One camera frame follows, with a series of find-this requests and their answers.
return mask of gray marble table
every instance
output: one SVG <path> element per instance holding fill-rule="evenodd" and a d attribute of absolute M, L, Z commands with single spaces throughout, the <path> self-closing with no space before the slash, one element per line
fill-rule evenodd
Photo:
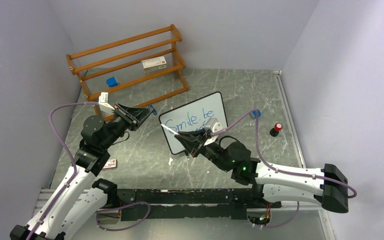
<path fill-rule="evenodd" d="M 123 79 L 121 73 L 113 72 L 96 81 L 105 82 L 115 76 Z M 190 90 L 169 99 L 155 103 L 158 114 L 184 105 L 195 99 L 219 91 L 222 94 L 227 122 L 233 123 L 246 111 L 258 108 L 261 111 L 259 123 L 259 144 L 262 154 L 272 163 L 302 167 L 294 146 L 294 135 L 287 124 L 285 104 L 279 84 L 272 71 L 231 69 L 183 69 L 182 74 Z M 174 74 L 167 74 L 144 83 L 110 94 L 110 104 L 120 103 L 134 106 L 152 98 L 181 88 Z M 80 93 L 79 102 L 84 102 Z M 77 106 L 65 142 L 74 154 L 81 140 L 83 121 L 94 115 L 91 106 Z M 277 137 L 269 134 L 275 123 L 282 123 L 283 130 Z M 246 117 L 228 133 L 244 143 L 257 157 L 255 143 L 255 122 Z M 226 147 L 229 140 L 223 143 Z M 103 170 L 98 177 L 110 180 L 119 188 L 129 189 L 189 189 L 189 188 L 249 188 L 230 178 L 231 173 L 219 170 L 202 156 L 192 158 L 184 154 L 170 155 L 170 150 L 160 127 L 158 116 L 151 115 L 141 128 L 130 133 L 130 139 L 109 148 L 111 159 L 117 159 L 116 169 Z M 62 181 L 70 160 L 61 153 L 51 184 L 55 189 Z"/>

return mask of gray wall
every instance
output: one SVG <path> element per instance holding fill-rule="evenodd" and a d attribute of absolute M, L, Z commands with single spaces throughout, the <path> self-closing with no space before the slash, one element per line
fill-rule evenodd
<path fill-rule="evenodd" d="M 72 51 L 47 0 L 0 1 L 0 240 L 32 217 L 54 174 L 61 147 L 48 113 L 79 94 L 65 59 Z M 56 114 L 63 136 L 71 114 Z"/>
<path fill-rule="evenodd" d="M 384 239 L 384 0 L 321 0 L 282 79 L 307 166 L 358 191 L 330 214 L 337 239 Z"/>
<path fill-rule="evenodd" d="M 280 70 L 319 0 L 53 0 L 76 51 L 175 24 L 188 68 Z M 90 63 L 110 52 L 82 58 Z"/>

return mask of wooden shelf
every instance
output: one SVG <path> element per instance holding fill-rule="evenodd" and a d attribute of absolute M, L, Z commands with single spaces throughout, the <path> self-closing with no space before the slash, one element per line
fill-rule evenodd
<path fill-rule="evenodd" d="M 127 43 L 132 43 L 132 42 L 135 42 L 135 41 L 138 41 L 141 39 L 149 38 L 151 36 L 162 34 L 162 33 L 169 32 L 169 31 L 171 31 L 171 35 L 173 37 L 171 37 L 170 39 L 167 39 L 167 40 L 163 40 L 163 41 L 160 41 L 160 42 L 157 42 L 157 43 L 154 43 L 151 45 L 147 45 L 144 47 L 140 47 L 137 49 L 132 49 L 130 51 L 127 51 L 127 52 L 124 52 L 121 54 L 117 54 L 115 56 L 107 57 L 107 58 L 104 58 L 104 59 L 101 59 L 101 60 L 98 60 L 98 61 L 95 61 L 92 63 L 88 63 L 85 65 L 81 65 L 81 66 L 76 66 L 73 62 L 73 60 L 77 59 L 77 58 L 81 58 L 81 57 L 84 57 L 87 55 L 95 54 L 95 53 L 98 53 L 98 52 L 103 51 L 103 50 L 108 50 L 108 49 L 111 49 L 114 47 L 118 47 L 118 46 L 121 46 L 121 45 L 124 45 Z M 160 29 L 157 29 L 154 31 L 150 31 L 150 32 L 143 33 L 143 34 L 136 35 L 136 36 L 132 36 L 132 37 L 129 37 L 126 39 L 118 40 L 118 41 L 115 41 L 112 43 L 108 43 L 108 44 L 105 44 L 102 46 L 94 47 L 94 48 L 84 50 L 81 52 L 77 52 L 77 53 L 73 53 L 73 54 L 67 54 L 66 58 L 67 58 L 68 67 L 69 67 L 71 73 L 73 75 L 76 75 L 78 77 L 78 80 L 80 81 L 81 87 L 83 88 L 83 92 L 84 92 L 84 95 L 86 97 L 86 100 L 87 101 L 94 101 L 101 95 L 101 92 L 91 93 L 91 91 L 88 88 L 88 85 L 86 84 L 87 80 L 93 79 L 93 78 L 96 78 L 98 76 L 108 74 L 108 73 L 111 73 L 111 72 L 114 72 L 117 70 L 128 68 L 128 67 L 133 66 L 135 64 L 139 64 L 141 61 L 146 60 L 146 59 L 152 59 L 152 58 L 160 57 L 160 56 L 171 53 L 172 58 L 173 58 L 173 66 L 172 67 L 166 68 L 164 70 L 161 70 L 161 71 L 149 74 L 149 75 L 139 77 L 135 80 L 131 80 L 129 82 L 126 82 L 126 83 L 123 83 L 123 84 L 120 84 L 120 85 L 117 85 L 114 87 L 110 87 L 110 88 L 102 91 L 102 92 L 108 92 L 111 94 L 111 93 L 114 93 L 118 90 L 129 88 L 129 87 L 134 86 L 136 84 L 143 83 L 145 81 L 151 80 L 153 78 L 156 78 L 156 77 L 168 74 L 168 73 L 173 73 L 173 72 L 176 73 L 178 75 L 180 82 L 182 83 L 183 87 L 181 89 L 178 89 L 178 90 L 169 92 L 167 94 L 158 96 L 156 98 L 150 99 L 148 101 L 145 101 L 145 102 L 140 103 L 140 104 L 135 106 L 135 107 L 146 107 L 146 106 L 149 106 L 151 104 L 160 102 L 164 99 L 168 99 L 170 97 L 173 97 L 177 94 L 181 94 L 181 93 L 189 90 L 188 83 L 186 82 L 185 78 L 182 76 L 182 73 L 180 72 L 180 69 L 183 69 L 186 67 L 185 61 L 183 60 L 182 56 L 180 55 L 178 48 L 177 48 L 177 45 L 176 45 L 176 42 L 181 42 L 181 41 L 182 41 L 182 35 L 178 31 L 178 29 L 173 24 L 171 24 L 168 27 L 163 27 L 163 28 L 160 28 Z M 94 73 L 86 75 L 86 76 L 81 75 L 81 72 L 83 72 L 83 71 L 87 71 L 87 70 L 90 70 L 92 68 L 96 68 L 98 66 L 101 66 L 103 64 L 108 64 L 108 63 L 111 63 L 111 62 L 114 62 L 114 61 L 117 61 L 117 60 L 120 60 L 123 58 L 134 56 L 134 55 L 139 54 L 139 53 L 144 53 L 146 51 L 156 49 L 156 48 L 159 48 L 159 47 L 162 47 L 165 45 L 169 45 L 169 44 L 171 45 L 170 49 L 167 49 L 167 50 L 164 50 L 161 52 L 157 52 L 157 53 L 145 56 L 145 57 L 141 57 L 141 58 L 138 58 L 136 60 L 129 61 L 129 62 L 120 64 L 120 65 L 117 65 L 114 67 L 110 67 L 110 68 L 107 68 L 107 69 L 104 69 L 104 70 L 101 70 L 98 72 L 94 72 Z M 94 106 L 94 108 L 95 108 L 96 114 L 101 115 L 101 111 L 99 110 L 99 107 Z M 114 117 L 113 115 L 110 115 L 110 116 L 106 116 L 104 119 L 106 121 L 109 121 L 113 117 Z"/>

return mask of white box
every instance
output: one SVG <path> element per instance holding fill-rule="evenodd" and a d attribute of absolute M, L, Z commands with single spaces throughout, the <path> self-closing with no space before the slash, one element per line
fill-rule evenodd
<path fill-rule="evenodd" d="M 116 159 L 109 159 L 106 161 L 105 165 L 103 166 L 102 170 L 104 169 L 115 169 L 117 168 L 117 160 Z"/>
<path fill-rule="evenodd" d="M 167 61 L 164 56 L 159 56 L 143 60 L 142 66 L 145 73 L 154 72 L 157 70 L 165 69 L 167 67 Z"/>

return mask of small bottle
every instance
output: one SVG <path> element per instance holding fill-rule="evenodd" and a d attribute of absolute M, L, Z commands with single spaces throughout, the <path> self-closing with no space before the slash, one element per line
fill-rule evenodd
<path fill-rule="evenodd" d="M 272 137 L 277 137 L 279 135 L 279 131 L 282 130 L 283 126 L 281 123 L 276 123 L 274 127 L 270 130 L 270 135 Z"/>

